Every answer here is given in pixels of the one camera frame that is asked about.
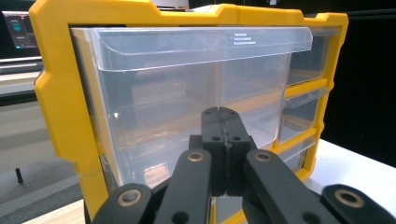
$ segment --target desk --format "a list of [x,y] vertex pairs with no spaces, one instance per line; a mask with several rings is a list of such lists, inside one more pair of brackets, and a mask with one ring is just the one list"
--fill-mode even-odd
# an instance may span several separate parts
[[[349,185],[363,191],[396,217],[395,177],[396,169],[393,167],[320,140],[315,171],[304,183],[317,193],[321,193],[323,187],[328,185]],[[81,200],[25,224],[83,224],[83,214]]]

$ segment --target white table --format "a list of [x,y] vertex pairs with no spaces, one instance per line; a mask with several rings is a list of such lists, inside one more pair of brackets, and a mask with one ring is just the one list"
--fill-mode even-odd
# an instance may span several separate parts
[[325,186],[348,185],[396,217],[396,169],[324,140],[319,141],[314,173],[304,183],[317,193]]

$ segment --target monitor screen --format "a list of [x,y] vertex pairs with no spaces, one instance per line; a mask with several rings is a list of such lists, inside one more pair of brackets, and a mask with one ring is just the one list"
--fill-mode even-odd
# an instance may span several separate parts
[[3,11],[3,15],[15,49],[37,48],[28,12]]
[[33,0],[0,0],[0,64],[39,60],[28,10]]

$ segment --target small drawer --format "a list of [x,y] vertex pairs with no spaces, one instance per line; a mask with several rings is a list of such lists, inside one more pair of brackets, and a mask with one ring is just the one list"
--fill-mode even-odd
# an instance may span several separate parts
[[330,38],[340,33],[340,29],[336,27],[310,29],[313,36],[312,48],[291,54],[288,85],[323,77]]
[[315,143],[315,137],[309,137],[296,146],[279,153],[278,156],[293,172],[297,172],[303,168],[306,150],[312,147]]
[[313,127],[318,99],[327,93],[323,87],[285,99],[278,134],[280,144]]

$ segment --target metal bolt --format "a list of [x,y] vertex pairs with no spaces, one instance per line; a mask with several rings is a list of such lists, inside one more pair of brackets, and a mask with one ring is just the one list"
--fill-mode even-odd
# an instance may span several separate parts
[[192,152],[187,156],[189,161],[202,161],[204,159],[204,154],[200,152]]
[[335,198],[347,206],[360,208],[364,206],[364,200],[358,194],[347,189],[338,189],[334,193]]
[[133,206],[140,202],[142,198],[142,193],[138,189],[128,189],[124,191],[118,199],[118,202],[121,206]]
[[256,153],[256,155],[254,155],[254,158],[256,158],[256,160],[258,161],[269,161],[271,159],[268,154],[263,152]]

